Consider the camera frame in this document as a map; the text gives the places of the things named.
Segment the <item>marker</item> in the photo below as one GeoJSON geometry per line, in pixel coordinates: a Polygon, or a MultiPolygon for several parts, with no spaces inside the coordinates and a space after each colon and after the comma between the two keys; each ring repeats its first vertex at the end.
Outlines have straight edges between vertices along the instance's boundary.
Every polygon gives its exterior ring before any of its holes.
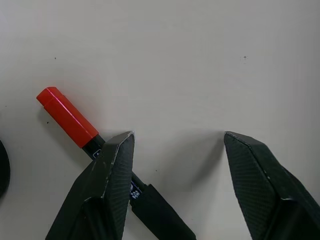
{"type": "MultiPolygon", "coordinates": [[[[95,161],[106,141],[76,107],[54,86],[44,89],[36,99],[78,147],[95,161]]],[[[132,173],[130,201],[136,200],[144,189],[145,184],[132,173]]]]}

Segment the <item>white surface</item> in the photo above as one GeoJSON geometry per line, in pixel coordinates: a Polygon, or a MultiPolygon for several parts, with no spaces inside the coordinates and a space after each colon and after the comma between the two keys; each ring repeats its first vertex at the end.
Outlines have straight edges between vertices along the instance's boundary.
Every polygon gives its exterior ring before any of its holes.
{"type": "MultiPolygon", "coordinates": [[[[0,239],[44,239],[90,162],[36,101],[48,86],[103,136],[135,131],[135,173],[199,240],[250,239],[225,130],[265,142],[319,203],[319,12],[318,0],[1,0],[0,239]]],[[[155,237],[128,211],[123,239],[155,237]]]]}

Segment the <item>red marker cap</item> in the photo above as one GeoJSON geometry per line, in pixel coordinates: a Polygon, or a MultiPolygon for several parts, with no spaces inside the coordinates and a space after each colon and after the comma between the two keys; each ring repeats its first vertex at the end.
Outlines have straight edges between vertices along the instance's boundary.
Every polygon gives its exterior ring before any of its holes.
{"type": "Polygon", "coordinates": [[[80,148],[99,134],[55,86],[44,89],[36,99],[80,148]]]}

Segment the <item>white table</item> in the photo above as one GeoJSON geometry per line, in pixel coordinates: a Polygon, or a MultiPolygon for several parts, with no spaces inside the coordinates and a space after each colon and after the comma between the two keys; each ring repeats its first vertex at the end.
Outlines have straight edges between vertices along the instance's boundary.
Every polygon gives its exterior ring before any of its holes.
{"type": "MultiPolygon", "coordinates": [[[[199,240],[249,240],[223,132],[265,142],[320,202],[320,1],[1,0],[0,239],[43,240],[91,161],[36,96],[56,86],[199,240]]],[[[129,210],[124,240],[155,237],[129,210]]]]}

